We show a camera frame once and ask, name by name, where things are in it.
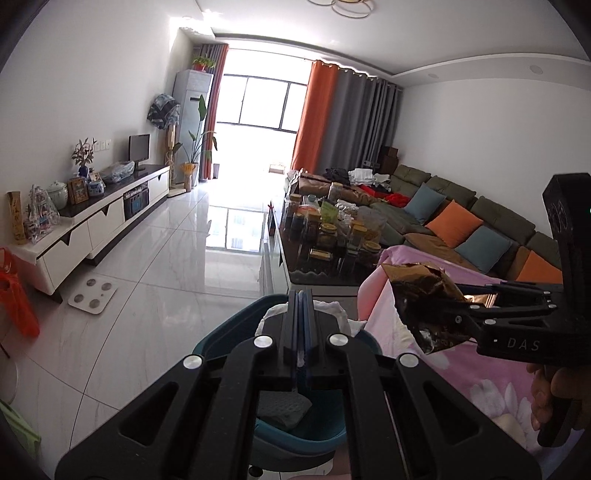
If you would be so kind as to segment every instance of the curtain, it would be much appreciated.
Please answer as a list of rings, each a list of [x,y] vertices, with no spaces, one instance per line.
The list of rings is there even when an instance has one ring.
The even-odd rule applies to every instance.
[[[315,173],[331,167],[373,168],[382,145],[392,144],[396,100],[396,85],[339,69]]]
[[[312,64],[300,128],[295,138],[291,168],[314,173],[329,120],[339,68],[316,60]]]
[[[216,62],[215,67],[206,69],[207,73],[213,74],[212,87],[209,92],[209,103],[207,104],[207,117],[205,118],[204,132],[212,131],[216,126],[217,101],[219,99],[220,84],[222,82],[223,67],[228,55],[228,44],[209,43],[196,49],[196,55],[212,59]],[[203,149],[201,153],[201,167],[199,179],[206,180],[212,178],[212,161],[205,157],[206,150],[213,149],[213,134],[207,134],[203,140]]]

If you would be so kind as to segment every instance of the coffee table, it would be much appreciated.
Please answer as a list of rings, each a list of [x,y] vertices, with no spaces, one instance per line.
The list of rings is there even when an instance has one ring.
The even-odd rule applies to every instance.
[[[339,268],[342,262],[338,258],[330,262],[310,261],[310,246],[290,238],[289,230],[285,229],[282,207],[282,197],[274,198],[269,207],[275,235],[269,235],[269,221],[266,222],[260,272],[262,293],[285,294],[310,288],[315,300],[338,301],[350,319],[357,319],[359,286],[374,269],[350,263]]]

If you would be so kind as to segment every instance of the decorative plant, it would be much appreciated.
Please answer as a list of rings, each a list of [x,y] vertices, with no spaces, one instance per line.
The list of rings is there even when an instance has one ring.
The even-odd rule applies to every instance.
[[[215,67],[216,63],[212,59],[208,59],[207,57],[195,57],[193,60],[193,65],[202,65],[207,69],[212,69]]]
[[[94,138],[91,144],[88,143],[88,138],[84,140],[84,143],[82,143],[82,140],[78,140],[78,144],[72,154],[72,160],[76,162],[76,165],[85,167],[87,163],[92,163],[95,157],[95,143],[96,140]]]
[[[198,131],[201,130],[201,125],[204,123],[206,116],[207,116],[207,106],[205,105],[205,98],[203,98],[203,95],[201,95],[199,97],[199,130]],[[213,136],[214,133],[215,132],[213,130],[208,130],[206,132],[203,132],[201,135],[195,135],[194,133],[192,133],[189,130],[189,135],[191,135],[191,139],[193,140],[193,145],[191,146],[191,154],[189,155],[189,152],[187,151],[185,146],[181,142],[178,142],[173,147],[173,155],[176,152],[178,152],[181,147],[183,147],[183,150],[185,151],[185,154],[187,155],[187,159],[189,160],[189,163],[197,163],[197,159],[199,158],[201,148],[203,146],[203,140],[206,135],[212,134],[211,138],[212,138],[212,142],[213,142],[213,148],[215,148],[217,150],[217,139],[216,139],[216,137]],[[211,160],[212,151],[211,150],[204,150],[204,153],[205,153],[205,158],[208,160]]]

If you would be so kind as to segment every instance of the crumpled wrapper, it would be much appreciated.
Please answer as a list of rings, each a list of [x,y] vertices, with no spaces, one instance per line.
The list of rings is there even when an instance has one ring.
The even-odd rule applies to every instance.
[[[413,304],[429,299],[467,301],[451,278],[439,267],[424,264],[384,265],[402,322],[425,354],[439,352],[470,339],[461,326],[437,325],[413,314]]]

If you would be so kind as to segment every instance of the marble floor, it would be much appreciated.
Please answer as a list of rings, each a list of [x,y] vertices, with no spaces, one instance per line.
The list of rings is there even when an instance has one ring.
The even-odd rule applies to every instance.
[[[98,267],[76,268],[60,287],[62,304],[30,292],[41,334],[28,340],[12,328],[2,339],[12,358],[0,353],[0,398],[14,396],[13,408],[41,435],[38,462],[50,477],[71,447],[260,297],[267,203],[283,177],[266,174],[244,193],[246,184],[212,180],[167,200]],[[67,303],[89,275],[118,287],[99,315]]]

